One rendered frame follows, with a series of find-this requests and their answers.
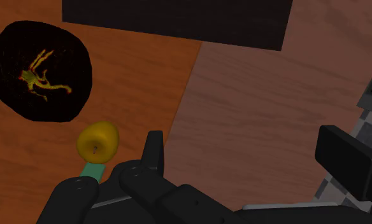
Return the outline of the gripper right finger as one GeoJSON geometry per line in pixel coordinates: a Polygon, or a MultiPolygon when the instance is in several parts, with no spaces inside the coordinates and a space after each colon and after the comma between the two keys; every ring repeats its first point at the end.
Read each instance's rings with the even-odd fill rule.
{"type": "Polygon", "coordinates": [[[370,147],[335,125],[322,125],[315,160],[357,200],[372,202],[370,147]]]}

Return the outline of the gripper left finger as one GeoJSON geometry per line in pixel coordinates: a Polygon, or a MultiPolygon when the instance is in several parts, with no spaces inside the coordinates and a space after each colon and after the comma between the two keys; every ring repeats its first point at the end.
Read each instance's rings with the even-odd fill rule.
{"type": "Polygon", "coordinates": [[[236,215],[191,185],[176,186],[163,177],[161,131],[150,131],[142,158],[116,179],[124,197],[94,207],[98,182],[69,178],[53,190],[36,224],[236,224],[236,215]]]}

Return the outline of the green flat block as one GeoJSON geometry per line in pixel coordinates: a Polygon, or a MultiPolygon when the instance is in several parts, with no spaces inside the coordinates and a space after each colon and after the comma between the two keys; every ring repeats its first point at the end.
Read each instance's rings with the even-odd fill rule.
{"type": "Polygon", "coordinates": [[[106,166],[104,164],[93,164],[87,162],[80,174],[80,177],[88,176],[94,178],[98,183],[101,182],[101,179],[104,174],[106,166]]]}

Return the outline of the yellow apple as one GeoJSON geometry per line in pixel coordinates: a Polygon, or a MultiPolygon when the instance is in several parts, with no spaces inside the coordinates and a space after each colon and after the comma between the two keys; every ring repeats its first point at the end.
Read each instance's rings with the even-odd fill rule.
{"type": "Polygon", "coordinates": [[[100,121],[82,130],[76,141],[76,149],[84,161],[104,164],[114,157],[118,144],[117,127],[111,122],[100,121]]]}

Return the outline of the black bowl with yellow pattern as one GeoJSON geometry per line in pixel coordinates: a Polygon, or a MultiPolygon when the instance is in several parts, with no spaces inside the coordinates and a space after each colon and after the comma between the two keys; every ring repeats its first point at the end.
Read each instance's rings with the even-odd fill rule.
{"type": "Polygon", "coordinates": [[[74,34],[35,21],[0,33],[0,100],[35,122],[70,122],[92,89],[89,53],[74,34]]]}

